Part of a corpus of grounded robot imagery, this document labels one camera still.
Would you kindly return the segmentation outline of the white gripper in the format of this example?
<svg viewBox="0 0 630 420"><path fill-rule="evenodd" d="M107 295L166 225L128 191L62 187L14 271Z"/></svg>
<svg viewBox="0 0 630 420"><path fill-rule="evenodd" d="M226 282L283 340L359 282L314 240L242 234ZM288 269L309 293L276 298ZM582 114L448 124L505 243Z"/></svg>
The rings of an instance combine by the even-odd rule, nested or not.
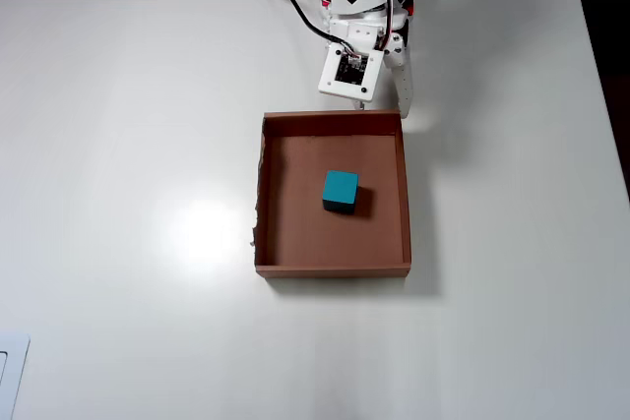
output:
<svg viewBox="0 0 630 420"><path fill-rule="evenodd" d="M385 51L385 66L390 70L398 97L398 108L403 119L407 118L413 99L410 52L403 32L408 29L410 16L405 9L395 9L391 27L387 29L387 14L370 11L354 15L328 16L331 35L347 41L358 52ZM364 110L365 103L351 100L355 110Z"/></svg>

